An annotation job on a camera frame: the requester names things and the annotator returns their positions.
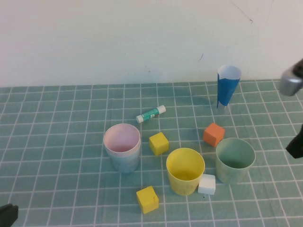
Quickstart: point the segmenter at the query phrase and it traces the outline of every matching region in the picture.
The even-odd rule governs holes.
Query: green cup
[[[238,183],[255,159],[255,151],[248,142],[238,138],[224,139],[216,147],[216,176],[223,183]]]

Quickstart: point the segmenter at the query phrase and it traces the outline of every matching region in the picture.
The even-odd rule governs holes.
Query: yellow block
[[[169,141],[162,132],[159,132],[150,137],[150,147],[157,156],[169,150]]]
[[[159,198],[152,186],[144,188],[137,192],[137,200],[143,214],[146,214],[159,207]]]

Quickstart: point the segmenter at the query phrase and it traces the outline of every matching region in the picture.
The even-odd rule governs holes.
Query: blue paper cone
[[[241,70],[232,65],[223,65],[218,69],[218,98],[219,103],[227,106],[241,78]]]

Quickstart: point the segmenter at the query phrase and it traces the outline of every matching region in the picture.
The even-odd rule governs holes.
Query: black object
[[[18,218],[18,210],[11,203],[0,207],[0,227],[11,227]]]
[[[293,69],[293,73],[297,77],[303,79],[303,59],[295,64],[294,69]]]
[[[299,134],[287,145],[286,150],[294,158],[303,157],[303,125]]]

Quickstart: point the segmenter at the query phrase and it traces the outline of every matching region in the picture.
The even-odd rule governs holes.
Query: foam cube
[[[154,154],[160,155],[169,150],[169,141],[162,132],[150,137],[150,148]]]
[[[211,123],[204,131],[203,140],[209,145],[216,147],[218,143],[223,139],[225,129]]]
[[[216,191],[216,177],[214,175],[203,174],[199,186],[198,193],[213,195]]]
[[[138,191],[137,200],[143,214],[151,212],[159,207],[159,198],[157,197],[152,186]]]

